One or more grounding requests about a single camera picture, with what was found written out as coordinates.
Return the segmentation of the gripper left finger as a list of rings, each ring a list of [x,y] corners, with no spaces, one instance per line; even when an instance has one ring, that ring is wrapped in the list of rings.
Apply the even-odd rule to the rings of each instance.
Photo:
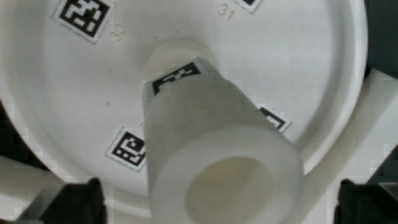
[[[68,184],[45,214],[43,224],[107,224],[107,206],[102,181],[93,178],[87,183]]]

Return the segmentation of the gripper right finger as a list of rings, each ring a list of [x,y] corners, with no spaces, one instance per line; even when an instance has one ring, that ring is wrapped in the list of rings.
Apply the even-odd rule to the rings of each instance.
[[[334,224],[398,224],[398,183],[342,181]]]

